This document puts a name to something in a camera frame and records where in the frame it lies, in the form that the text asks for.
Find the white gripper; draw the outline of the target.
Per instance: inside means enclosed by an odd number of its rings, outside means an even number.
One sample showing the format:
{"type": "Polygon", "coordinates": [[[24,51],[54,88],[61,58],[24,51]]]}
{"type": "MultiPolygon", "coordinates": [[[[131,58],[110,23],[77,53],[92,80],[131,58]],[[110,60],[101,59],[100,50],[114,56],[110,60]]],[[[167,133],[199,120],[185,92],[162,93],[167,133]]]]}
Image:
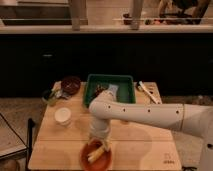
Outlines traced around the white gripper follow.
{"type": "Polygon", "coordinates": [[[109,123],[105,121],[92,121],[89,130],[89,142],[99,140],[105,151],[110,149],[108,143],[108,135],[110,132],[109,123]]]}

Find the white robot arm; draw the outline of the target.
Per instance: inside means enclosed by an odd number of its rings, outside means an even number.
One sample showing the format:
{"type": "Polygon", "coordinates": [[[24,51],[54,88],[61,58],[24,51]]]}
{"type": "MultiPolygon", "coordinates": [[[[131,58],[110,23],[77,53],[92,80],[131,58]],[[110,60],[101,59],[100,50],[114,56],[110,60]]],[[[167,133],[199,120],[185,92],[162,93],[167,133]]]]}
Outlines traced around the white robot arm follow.
{"type": "Polygon", "coordinates": [[[111,120],[124,120],[201,137],[204,143],[197,171],[213,171],[213,106],[189,104],[128,104],[105,90],[89,105],[90,134],[106,139],[111,120]]]}

